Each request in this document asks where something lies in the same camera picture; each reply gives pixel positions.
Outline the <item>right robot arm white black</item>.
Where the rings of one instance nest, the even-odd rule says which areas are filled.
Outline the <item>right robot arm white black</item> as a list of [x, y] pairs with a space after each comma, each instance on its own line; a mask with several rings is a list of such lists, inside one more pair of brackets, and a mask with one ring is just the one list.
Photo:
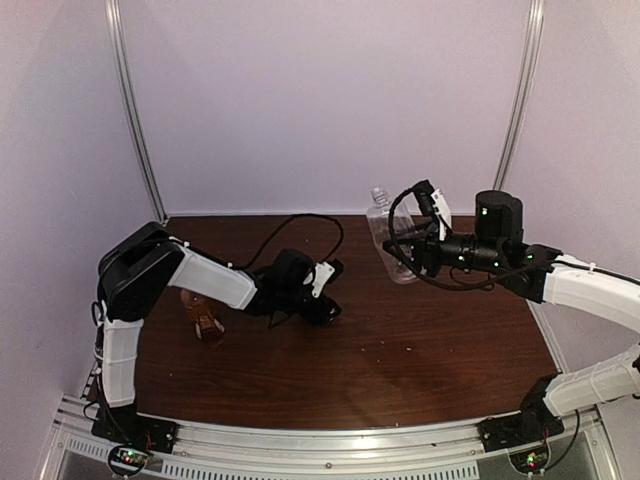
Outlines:
[[475, 197], [474, 231], [451, 227], [444, 194], [427, 180], [390, 204], [385, 250], [434, 287], [464, 292], [498, 284], [538, 304], [569, 307], [639, 329], [639, 282], [523, 240], [523, 204], [503, 191]]

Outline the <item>amber tea bottle red label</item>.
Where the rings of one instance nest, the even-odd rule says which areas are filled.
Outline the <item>amber tea bottle red label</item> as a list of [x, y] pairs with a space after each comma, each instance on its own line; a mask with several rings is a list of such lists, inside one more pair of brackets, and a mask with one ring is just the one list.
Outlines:
[[194, 325], [197, 338], [205, 343], [219, 341], [225, 333], [210, 299], [196, 292], [182, 289], [181, 302], [190, 322]]

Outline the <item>left circuit board with LEDs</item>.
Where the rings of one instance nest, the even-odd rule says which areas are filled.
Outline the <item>left circuit board with LEDs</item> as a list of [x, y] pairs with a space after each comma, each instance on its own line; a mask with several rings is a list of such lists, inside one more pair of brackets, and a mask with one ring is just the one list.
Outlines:
[[116, 445], [107, 454], [107, 466], [113, 474], [135, 476], [144, 470], [150, 460], [147, 452], [127, 445]]

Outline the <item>aluminium frame post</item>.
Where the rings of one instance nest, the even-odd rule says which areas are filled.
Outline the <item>aluminium frame post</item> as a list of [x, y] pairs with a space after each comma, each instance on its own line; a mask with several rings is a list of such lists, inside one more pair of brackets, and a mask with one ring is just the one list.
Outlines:
[[501, 150], [500, 160], [493, 182], [495, 190], [505, 188], [519, 136], [524, 124], [526, 108], [531, 93], [544, 30], [543, 0], [531, 0], [524, 31], [523, 50], [511, 113]]
[[158, 182], [153, 171], [139, 108], [136, 101], [122, 23], [121, 5], [117, 0], [106, 0], [104, 2], [104, 6], [107, 28], [114, 54], [116, 76], [119, 83], [123, 109], [134, 153], [155, 219], [161, 224], [166, 224], [169, 217], [162, 201]]

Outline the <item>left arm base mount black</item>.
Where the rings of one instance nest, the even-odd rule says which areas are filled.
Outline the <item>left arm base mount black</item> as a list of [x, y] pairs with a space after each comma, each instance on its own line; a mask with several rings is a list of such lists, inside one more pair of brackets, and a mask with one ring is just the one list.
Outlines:
[[166, 454], [173, 452], [177, 432], [173, 421], [139, 415], [135, 403], [117, 408], [101, 404], [91, 427], [95, 437]]

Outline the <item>right aluminium frame post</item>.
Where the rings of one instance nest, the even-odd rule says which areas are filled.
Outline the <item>right aluminium frame post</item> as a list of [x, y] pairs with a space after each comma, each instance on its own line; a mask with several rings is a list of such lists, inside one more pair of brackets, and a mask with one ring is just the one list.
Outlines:
[[505, 188], [519, 136], [524, 124], [526, 108], [531, 93], [544, 30], [543, 0], [531, 0], [524, 31], [523, 50], [511, 113], [501, 150], [500, 160], [493, 182], [495, 190]]

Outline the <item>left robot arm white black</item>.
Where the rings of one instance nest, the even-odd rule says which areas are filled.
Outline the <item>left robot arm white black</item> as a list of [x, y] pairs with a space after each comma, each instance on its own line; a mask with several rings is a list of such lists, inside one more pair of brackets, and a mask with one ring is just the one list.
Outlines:
[[102, 369], [101, 387], [111, 407], [103, 420], [123, 444], [144, 433], [136, 401], [138, 343], [147, 318], [168, 290], [187, 290], [253, 317], [298, 316], [323, 326], [341, 313], [325, 289], [344, 270], [334, 257], [315, 261], [284, 249], [267, 266], [250, 270], [217, 259], [150, 222], [103, 256], [92, 307], [94, 351]]

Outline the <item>right circuit board with LEDs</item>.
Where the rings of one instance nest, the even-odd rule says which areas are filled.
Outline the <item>right circuit board with LEDs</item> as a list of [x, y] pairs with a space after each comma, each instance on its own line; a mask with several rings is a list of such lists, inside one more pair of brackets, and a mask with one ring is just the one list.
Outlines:
[[516, 472], [534, 475], [547, 467], [550, 455], [544, 449], [524, 450], [511, 453], [509, 459]]

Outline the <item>front aluminium rail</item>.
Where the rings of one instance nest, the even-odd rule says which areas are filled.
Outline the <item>front aluminium rail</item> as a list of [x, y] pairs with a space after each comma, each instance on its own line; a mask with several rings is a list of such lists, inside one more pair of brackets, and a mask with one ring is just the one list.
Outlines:
[[[118, 479], [106, 465], [114, 442], [91, 435], [94, 406], [63, 396], [46, 437], [36, 479]], [[154, 452], [131, 479], [622, 479], [597, 409], [565, 417], [547, 440], [550, 471], [514, 465], [537, 443], [488, 452], [480, 419], [427, 426], [357, 430], [282, 430], [173, 420], [173, 451]]]

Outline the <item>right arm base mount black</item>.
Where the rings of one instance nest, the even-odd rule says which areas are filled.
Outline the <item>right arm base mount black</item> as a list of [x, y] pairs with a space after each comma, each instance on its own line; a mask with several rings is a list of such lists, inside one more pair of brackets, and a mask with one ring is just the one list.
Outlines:
[[518, 412], [502, 417], [488, 417], [477, 425], [486, 452], [511, 449], [542, 442], [549, 435], [564, 432], [562, 420], [544, 403], [546, 388], [555, 375], [539, 379], [521, 401]]

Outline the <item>circuit board with leds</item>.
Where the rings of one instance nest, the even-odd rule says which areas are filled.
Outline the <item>circuit board with leds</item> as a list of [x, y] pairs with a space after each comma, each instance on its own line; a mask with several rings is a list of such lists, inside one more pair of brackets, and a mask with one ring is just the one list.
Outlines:
[[107, 454], [107, 466], [113, 474], [135, 476], [144, 470], [150, 460], [147, 452], [127, 445], [116, 445]]
[[516, 472], [534, 475], [547, 467], [550, 455], [544, 449], [524, 450], [511, 453], [509, 459]]

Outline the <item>left aluminium frame post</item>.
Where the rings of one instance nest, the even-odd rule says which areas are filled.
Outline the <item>left aluminium frame post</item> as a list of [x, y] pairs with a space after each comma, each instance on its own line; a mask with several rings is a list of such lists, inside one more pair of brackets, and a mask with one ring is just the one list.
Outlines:
[[121, 5], [117, 0], [106, 0], [104, 2], [104, 6], [107, 28], [114, 54], [116, 76], [119, 83], [123, 109], [134, 153], [155, 219], [161, 224], [166, 224], [169, 217], [162, 201], [158, 182], [153, 171], [139, 108], [136, 101], [122, 23]]

